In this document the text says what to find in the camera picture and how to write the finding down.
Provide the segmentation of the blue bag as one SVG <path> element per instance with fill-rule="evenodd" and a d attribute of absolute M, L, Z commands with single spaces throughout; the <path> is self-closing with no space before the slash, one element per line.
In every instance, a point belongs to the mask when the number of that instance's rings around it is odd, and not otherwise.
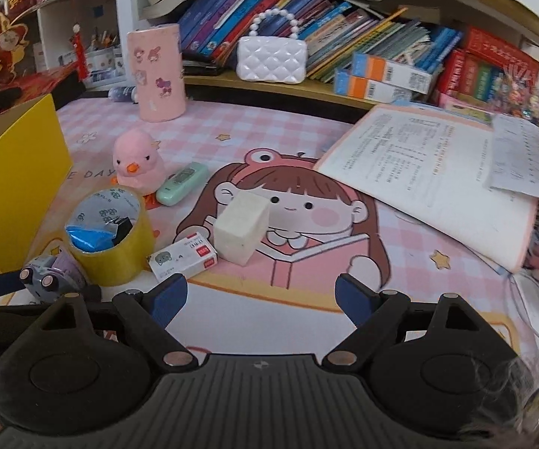
<path fill-rule="evenodd" d="M 111 234 L 105 228 L 68 225 L 66 232 L 70 243 L 83 253 L 100 253 L 113 248 L 110 241 Z"/>

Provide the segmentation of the white foam block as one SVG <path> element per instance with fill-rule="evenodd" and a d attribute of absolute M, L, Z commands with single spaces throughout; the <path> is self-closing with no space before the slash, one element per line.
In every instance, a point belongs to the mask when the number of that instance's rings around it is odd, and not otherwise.
<path fill-rule="evenodd" d="M 270 200 L 241 190 L 214 223 L 214 246 L 222 259 L 245 266 L 264 239 L 270 221 Z"/>

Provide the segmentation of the mint green stapler case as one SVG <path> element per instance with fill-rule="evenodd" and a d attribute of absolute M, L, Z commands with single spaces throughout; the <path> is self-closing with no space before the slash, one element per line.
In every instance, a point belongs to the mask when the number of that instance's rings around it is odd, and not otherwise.
<path fill-rule="evenodd" d="M 163 206 L 172 207 L 184 200 L 208 179 L 208 166 L 198 162 L 189 163 L 165 180 L 156 191 L 156 200 Z"/>

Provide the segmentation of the white staples box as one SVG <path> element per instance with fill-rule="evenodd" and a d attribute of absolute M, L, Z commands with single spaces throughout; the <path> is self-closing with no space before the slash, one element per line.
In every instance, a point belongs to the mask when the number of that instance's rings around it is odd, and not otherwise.
<path fill-rule="evenodd" d="M 173 275 L 190 279 L 218 263 L 214 246 L 199 233 L 192 233 L 148 256 L 151 271 L 158 282 Z"/>

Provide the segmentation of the black binder clip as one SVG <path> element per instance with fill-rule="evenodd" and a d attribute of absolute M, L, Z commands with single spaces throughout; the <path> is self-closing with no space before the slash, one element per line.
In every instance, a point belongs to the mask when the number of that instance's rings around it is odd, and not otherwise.
<path fill-rule="evenodd" d="M 130 217 L 116 217 L 105 224 L 105 230 L 111 234 L 111 244 L 116 246 L 120 244 L 133 228 L 133 222 Z"/>

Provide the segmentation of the yellow cardboard box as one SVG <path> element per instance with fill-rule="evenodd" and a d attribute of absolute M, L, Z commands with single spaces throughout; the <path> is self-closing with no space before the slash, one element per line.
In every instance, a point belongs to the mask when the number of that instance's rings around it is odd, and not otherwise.
<path fill-rule="evenodd" d="M 0 114 L 0 273 L 24 265 L 72 165 L 49 94 Z"/>

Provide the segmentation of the pink cartoon table mat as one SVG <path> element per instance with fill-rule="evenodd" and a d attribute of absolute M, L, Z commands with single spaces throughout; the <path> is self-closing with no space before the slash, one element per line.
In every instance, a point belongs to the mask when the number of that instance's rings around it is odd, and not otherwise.
<path fill-rule="evenodd" d="M 335 303 L 335 279 L 349 272 L 371 288 L 416 301 L 456 293 L 522 355 L 539 350 L 539 292 L 442 233 L 371 199 L 349 200 L 314 171 L 325 142 L 345 132 L 334 120 L 225 103 L 190 103 L 167 123 L 146 123 L 130 103 L 77 100 L 60 110 L 74 161 L 32 241 L 30 254 L 63 246 L 79 200 L 112 183 L 115 139 L 149 133 L 169 171 L 190 162 L 211 178 L 149 217 L 158 247 L 191 230 L 208 232 L 240 190 L 271 200 L 269 230 L 245 266 L 219 262 L 195 277 L 173 336 L 198 357 L 210 353 L 325 355 L 352 322 Z"/>

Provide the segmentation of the pink chick plush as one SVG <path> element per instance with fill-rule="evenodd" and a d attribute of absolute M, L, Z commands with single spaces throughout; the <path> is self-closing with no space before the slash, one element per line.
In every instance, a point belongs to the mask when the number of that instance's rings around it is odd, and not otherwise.
<path fill-rule="evenodd" d="M 168 177 L 159 147 L 160 141 L 141 129 L 120 135 L 112 156 L 116 182 L 143 196 L 155 193 Z"/>

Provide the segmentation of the open text book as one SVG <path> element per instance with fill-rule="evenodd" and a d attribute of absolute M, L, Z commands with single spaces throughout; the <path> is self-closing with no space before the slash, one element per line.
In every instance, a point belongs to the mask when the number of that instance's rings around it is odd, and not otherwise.
<path fill-rule="evenodd" d="M 493 129 L 476 120 L 432 107 L 381 104 L 315 168 L 516 273 L 538 202 L 493 187 L 493 144 Z"/>

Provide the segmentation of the white paper sheet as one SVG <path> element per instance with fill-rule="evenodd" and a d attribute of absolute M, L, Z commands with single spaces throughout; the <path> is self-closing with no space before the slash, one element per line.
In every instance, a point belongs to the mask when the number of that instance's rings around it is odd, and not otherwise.
<path fill-rule="evenodd" d="M 491 190 L 539 200 L 539 127 L 521 117 L 495 114 L 490 170 Z"/>

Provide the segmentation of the orange blue medicine box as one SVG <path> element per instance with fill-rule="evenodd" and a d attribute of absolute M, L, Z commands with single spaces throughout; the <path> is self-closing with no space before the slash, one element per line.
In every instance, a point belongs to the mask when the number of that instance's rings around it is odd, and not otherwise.
<path fill-rule="evenodd" d="M 342 69 L 335 71 L 334 93 L 377 103 L 394 103 L 398 100 L 410 101 L 412 99 L 412 91 L 381 81 L 354 76 Z"/>
<path fill-rule="evenodd" d="M 362 53 L 354 53 L 352 74 L 426 95 L 432 75 L 414 66 Z"/>

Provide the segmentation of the pink sticker cylinder holder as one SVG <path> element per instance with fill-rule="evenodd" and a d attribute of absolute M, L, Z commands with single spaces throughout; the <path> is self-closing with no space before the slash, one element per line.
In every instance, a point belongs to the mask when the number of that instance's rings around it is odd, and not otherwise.
<path fill-rule="evenodd" d="M 127 34 L 127 56 L 137 87 L 141 118 L 158 123 L 186 112 L 179 25 L 135 30 Z"/>

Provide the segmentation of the white desk shelf unit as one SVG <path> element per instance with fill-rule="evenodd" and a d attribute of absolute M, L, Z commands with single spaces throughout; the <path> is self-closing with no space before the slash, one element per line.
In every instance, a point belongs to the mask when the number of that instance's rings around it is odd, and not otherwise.
<path fill-rule="evenodd" d="M 53 69 L 77 60 L 71 40 L 80 32 L 95 91 L 130 82 L 127 34 L 178 19 L 191 0 L 43 0 L 35 7 L 40 48 L 34 55 Z"/>

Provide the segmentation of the wooden bookshelf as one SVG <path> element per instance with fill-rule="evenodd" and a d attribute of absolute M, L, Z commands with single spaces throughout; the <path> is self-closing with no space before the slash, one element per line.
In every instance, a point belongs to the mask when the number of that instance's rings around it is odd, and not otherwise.
<path fill-rule="evenodd" d="M 198 83 L 239 88 L 238 42 L 254 14 L 272 8 L 293 13 L 307 43 L 302 97 L 369 107 L 360 93 L 335 94 L 338 76 L 362 53 L 408 64 L 434 83 L 448 79 L 470 101 L 493 69 L 539 81 L 539 61 L 521 46 L 539 46 L 539 15 L 515 0 L 148 0 L 140 17 L 185 17 L 185 53 L 217 70 Z"/>

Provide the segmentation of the white quilted pearl handbag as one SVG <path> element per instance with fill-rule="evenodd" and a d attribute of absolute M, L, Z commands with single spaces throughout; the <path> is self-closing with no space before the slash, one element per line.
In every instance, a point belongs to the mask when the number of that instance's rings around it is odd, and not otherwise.
<path fill-rule="evenodd" d="M 271 17 L 285 17 L 288 37 L 260 36 L 261 23 Z M 237 45 L 236 74 L 248 82 L 301 84 L 306 78 L 307 44 L 299 39 L 298 20 L 292 12 L 274 7 L 257 13 L 248 34 Z"/>

